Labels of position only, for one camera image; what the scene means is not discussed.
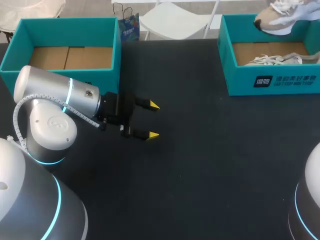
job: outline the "bag handle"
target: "bag handle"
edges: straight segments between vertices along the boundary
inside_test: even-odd
[[[123,11],[123,19],[125,19],[125,11],[126,11],[127,9],[131,9],[131,15],[130,15],[130,16],[132,16],[133,10],[132,10],[132,8],[129,6],[129,7],[127,7],[127,8]]]
[[[121,4],[121,3],[119,3],[119,2],[114,2],[113,4],[112,4],[112,9],[113,9],[113,15],[115,15],[115,4],[120,4],[121,5],[121,11],[123,12],[124,11],[124,6]]]

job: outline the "black table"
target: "black table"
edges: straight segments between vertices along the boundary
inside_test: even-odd
[[[290,240],[288,209],[320,141],[320,95],[229,97],[215,39],[122,45],[120,86],[151,98],[133,125],[149,142],[78,137],[55,175],[83,200],[87,240]],[[0,81],[0,136],[14,102]],[[26,116],[21,113],[25,136]]]

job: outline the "sneaker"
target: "sneaker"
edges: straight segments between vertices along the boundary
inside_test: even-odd
[[[254,26],[272,35],[288,35],[296,21],[320,19],[319,0],[276,0],[260,12]]]
[[[305,56],[295,52],[285,56],[267,56],[256,57],[246,64],[246,66],[262,65],[300,65],[300,64],[320,64],[320,51],[315,55]]]

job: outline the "cardboard box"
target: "cardboard box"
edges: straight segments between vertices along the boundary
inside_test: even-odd
[[[116,17],[22,19],[0,65],[13,95],[21,68],[31,65],[117,93],[121,40]]]
[[[274,36],[253,25],[255,14],[223,15],[218,49],[230,96],[320,93],[320,65],[245,66],[255,57],[320,51],[320,21],[298,21],[291,34]]]

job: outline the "blue shopping bag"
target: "blue shopping bag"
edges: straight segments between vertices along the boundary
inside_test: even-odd
[[[127,9],[131,9],[131,16],[125,18],[125,11]],[[121,34],[121,42],[132,42],[132,41],[139,40],[139,37],[140,37],[139,13],[132,15],[132,12],[133,12],[132,8],[127,7],[123,11],[123,19],[118,20],[120,34]]]

